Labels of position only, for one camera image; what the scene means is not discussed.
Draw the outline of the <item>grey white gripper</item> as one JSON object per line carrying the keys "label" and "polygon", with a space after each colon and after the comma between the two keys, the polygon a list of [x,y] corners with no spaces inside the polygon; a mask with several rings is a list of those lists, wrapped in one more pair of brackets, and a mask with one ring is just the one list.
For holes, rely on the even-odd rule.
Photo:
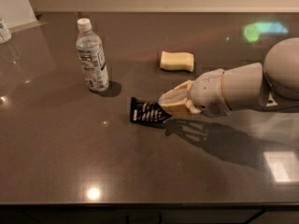
{"label": "grey white gripper", "polygon": [[174,117],[189,118],[197,114],[209,118],[228,116],[231,110],[222,93],[223,74],[223,69],[217,69],[204,73],[194,82],[187,80],[164,93],[158,104]]}

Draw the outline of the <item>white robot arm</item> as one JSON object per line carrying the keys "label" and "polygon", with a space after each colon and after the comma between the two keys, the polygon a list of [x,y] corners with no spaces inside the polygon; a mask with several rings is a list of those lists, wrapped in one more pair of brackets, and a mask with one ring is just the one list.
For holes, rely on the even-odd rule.
{"label": "white robot arm", "polygon": [[237,110],[296,113],[299,108],[299,38],[277,43],[263,63],[206,72],[163,94],[158,104],[175,117],[228,116]]}

